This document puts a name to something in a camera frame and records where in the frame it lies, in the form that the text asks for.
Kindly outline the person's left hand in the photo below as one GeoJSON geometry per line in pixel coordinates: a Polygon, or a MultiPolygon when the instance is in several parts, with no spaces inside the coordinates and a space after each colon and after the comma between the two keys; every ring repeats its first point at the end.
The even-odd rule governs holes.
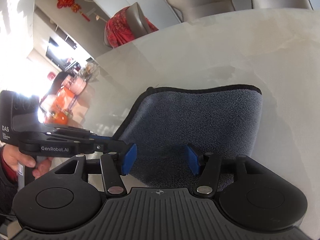
{"type": "Polygon", "coordinates": [[[31,156],[21,153],[18,147],[8,144],[3,147],[2,157],[4,163],[15,172],[18,171],[19,164],[31,168],[35,179],[40,178],[50,170],[53,160],[52,157],[49,157],[37,164],[31,156]]]}

